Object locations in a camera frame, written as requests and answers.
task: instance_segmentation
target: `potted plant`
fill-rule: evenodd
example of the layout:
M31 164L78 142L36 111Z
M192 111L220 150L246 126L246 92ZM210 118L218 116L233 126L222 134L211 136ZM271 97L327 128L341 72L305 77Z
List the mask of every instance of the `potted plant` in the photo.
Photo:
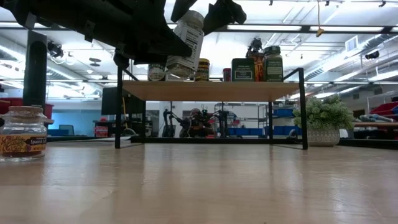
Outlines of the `potted plant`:
M339 129L352 129L353 112L338 95L324 100L312 97L307 100L307 134L310 146L334 146L340 141ZM294 124L301 127L300 110L293 111Z

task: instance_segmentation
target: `white plant pot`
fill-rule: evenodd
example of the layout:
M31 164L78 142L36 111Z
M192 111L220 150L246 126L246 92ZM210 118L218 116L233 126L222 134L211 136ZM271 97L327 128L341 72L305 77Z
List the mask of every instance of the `white plant pot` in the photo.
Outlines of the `white plant pot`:
M308 145L309 146L326 146L332 147L340 142L340 132L338 129L332 130L317 130L309 129Z

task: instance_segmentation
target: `red can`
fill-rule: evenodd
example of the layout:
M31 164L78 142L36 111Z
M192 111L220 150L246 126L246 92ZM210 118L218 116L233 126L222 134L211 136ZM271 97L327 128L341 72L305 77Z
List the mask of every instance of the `red can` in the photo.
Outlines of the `red can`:
M232 76L231 76L231 69L230 68L224 68L223 69L223 75L224 75L224 82L231 82L232 81Z

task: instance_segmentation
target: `blue wall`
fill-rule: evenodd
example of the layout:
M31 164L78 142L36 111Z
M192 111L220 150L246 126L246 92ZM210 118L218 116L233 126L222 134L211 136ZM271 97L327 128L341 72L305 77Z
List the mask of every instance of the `blue wall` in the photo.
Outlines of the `blue wall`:
M94 120L101 118L100 110L54 110L54 123L49 129L59 129L60 124L73 125L75 134L94 136Z

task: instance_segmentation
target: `orange tag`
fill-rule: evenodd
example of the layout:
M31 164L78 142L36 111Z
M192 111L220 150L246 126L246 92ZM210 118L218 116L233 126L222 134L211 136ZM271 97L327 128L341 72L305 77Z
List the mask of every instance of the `orange tag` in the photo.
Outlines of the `orange tag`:
M46 143L46 135L0 135L0 152L40 152Z

